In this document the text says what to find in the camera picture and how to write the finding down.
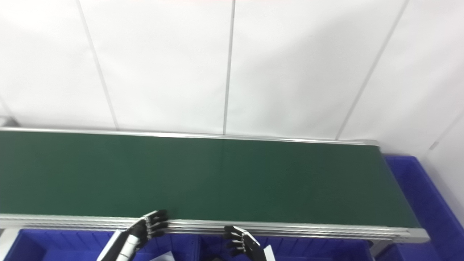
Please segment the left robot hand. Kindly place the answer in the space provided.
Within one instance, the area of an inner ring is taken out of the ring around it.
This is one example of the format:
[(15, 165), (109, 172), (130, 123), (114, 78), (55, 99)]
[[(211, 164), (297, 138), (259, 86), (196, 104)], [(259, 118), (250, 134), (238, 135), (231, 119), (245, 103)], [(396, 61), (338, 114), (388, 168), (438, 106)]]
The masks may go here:
[(146, 243), (164, 236), (168, 220), (167, 210), (156, 210), (143, 215), (127, 229), (116, 230), (97, 261), (132, 261)]

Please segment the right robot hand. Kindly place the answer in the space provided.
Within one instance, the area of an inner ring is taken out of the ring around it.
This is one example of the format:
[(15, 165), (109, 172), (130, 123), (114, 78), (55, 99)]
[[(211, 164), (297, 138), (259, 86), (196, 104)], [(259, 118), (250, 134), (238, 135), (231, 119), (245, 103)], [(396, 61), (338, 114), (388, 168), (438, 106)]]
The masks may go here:
[(238, 226), (224, 226), (223, 238), (230, 256), (247, 256), (251, 261), (275, 261), (270, 245), (263, 247), (247, 230)]

